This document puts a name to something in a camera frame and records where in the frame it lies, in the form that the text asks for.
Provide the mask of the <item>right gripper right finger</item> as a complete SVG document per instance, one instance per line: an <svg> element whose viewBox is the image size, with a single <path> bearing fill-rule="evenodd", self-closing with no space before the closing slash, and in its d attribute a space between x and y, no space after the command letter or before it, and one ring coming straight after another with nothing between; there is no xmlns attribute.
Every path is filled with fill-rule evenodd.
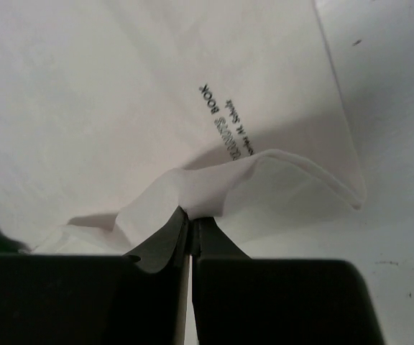
<svg viewBox="0 0 414 345"><path fill-rule="evenodd" d="M383 344L367 286L337 259L253 259L217 226L193 226L200 344Z"/></svg>

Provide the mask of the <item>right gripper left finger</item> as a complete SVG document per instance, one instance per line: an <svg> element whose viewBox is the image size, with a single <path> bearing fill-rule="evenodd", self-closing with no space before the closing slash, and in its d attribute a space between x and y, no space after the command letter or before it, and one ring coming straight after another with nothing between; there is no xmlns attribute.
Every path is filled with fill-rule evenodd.
<svg viewBox="0 0 414 345"><path fill-rule="evenodd" d="M182 344L188 217L122 255L0 254L0 344Z"/></svg>

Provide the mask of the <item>white green raglan t-shirt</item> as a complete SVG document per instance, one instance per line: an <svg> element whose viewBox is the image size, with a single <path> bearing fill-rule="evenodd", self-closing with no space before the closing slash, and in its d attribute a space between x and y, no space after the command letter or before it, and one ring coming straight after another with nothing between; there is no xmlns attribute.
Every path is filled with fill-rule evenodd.
<svg viewBox="0 0 414 345"><path fill-rule="evenodd" d="M124 252L296 196L366 198L313 1L0 1L0 235Z"/></svg>

